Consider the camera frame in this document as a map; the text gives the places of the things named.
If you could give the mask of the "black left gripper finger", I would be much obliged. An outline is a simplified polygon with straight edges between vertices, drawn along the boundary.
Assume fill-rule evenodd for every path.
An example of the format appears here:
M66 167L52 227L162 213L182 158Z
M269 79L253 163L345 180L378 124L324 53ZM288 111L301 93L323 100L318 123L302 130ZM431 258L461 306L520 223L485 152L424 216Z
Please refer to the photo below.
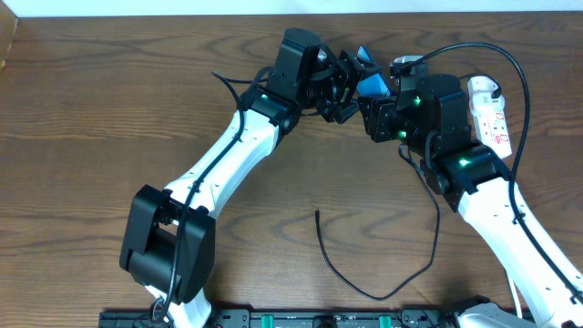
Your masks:
M358 111L359 111L359 105L355 101L351 102L350 104L339 105L335 114L334 114L334 120L338 124L344 124L348 119L350 119Z
M371 62L370 60L360 58L359 63L361 65L359 68L359 71L361 72L361 80L365 80L382 71L382 68L379 65L377 65L375 62Z

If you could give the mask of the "blue screen smartphone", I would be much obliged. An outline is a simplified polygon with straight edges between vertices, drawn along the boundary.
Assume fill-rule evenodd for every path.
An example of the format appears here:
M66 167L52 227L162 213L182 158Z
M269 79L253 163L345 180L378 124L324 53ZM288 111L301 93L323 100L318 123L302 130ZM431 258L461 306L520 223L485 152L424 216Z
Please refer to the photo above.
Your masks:
M373 64L377 63L369 47L366 45L359 46L357 57ZM360 81L356 87L356 91L359 97L390 97L395 94L394 89L382 71Z

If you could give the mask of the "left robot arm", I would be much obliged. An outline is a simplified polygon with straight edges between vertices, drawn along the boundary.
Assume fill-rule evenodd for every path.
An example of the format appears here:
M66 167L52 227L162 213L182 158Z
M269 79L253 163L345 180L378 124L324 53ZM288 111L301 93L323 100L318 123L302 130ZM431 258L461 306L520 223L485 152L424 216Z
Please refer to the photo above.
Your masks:
M358 84L379 70L367 56L335 55L309 30L286 30L274 64L233 95L233 119L206 154L163 190L145 185L136 193L119 265L153 294L149 324L205 325L211 306L203 286L214 264L216 221L230 196L304 110L339 124L350 118Z

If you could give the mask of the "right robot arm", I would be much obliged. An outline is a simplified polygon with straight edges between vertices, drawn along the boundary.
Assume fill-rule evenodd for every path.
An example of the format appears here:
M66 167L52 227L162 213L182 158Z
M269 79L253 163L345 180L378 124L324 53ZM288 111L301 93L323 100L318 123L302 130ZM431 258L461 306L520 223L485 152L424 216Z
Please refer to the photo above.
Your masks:
M538 327L582 324L582 274L537 221L520 194L505 99L488 75L408 73L392 90L383 75L356 89L367 133L401 140L421 157L415 169L487 243L519 289Z

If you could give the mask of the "white charger adapter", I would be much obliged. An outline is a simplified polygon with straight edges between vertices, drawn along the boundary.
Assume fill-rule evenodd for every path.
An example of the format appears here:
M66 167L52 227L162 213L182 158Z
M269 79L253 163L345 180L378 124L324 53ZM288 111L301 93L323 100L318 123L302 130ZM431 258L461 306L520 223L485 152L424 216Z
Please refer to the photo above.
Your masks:
M474 76L468 79L469 107L474 116L502 112L506 104L501 87L492 78Z

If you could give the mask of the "white power strip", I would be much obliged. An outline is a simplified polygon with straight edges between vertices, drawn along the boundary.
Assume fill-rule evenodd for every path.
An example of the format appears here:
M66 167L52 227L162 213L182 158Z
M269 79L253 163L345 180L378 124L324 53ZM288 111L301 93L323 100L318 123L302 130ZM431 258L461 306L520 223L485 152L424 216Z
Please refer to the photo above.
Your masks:
M477 139L490 147L501 159L512 154L504 112L505 104L502 96L491 99L476 95L469 101Z

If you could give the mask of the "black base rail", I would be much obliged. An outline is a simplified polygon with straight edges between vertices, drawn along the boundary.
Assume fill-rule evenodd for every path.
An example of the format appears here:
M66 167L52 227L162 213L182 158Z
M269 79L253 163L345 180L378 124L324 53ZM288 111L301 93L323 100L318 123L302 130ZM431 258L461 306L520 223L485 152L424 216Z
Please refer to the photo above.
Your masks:
M451 308L405 307L391 310L259 310L248 306L206 304L169 309L159 327L208 328L397 328L397 327L533 327L529 312L520 317L476 296Z

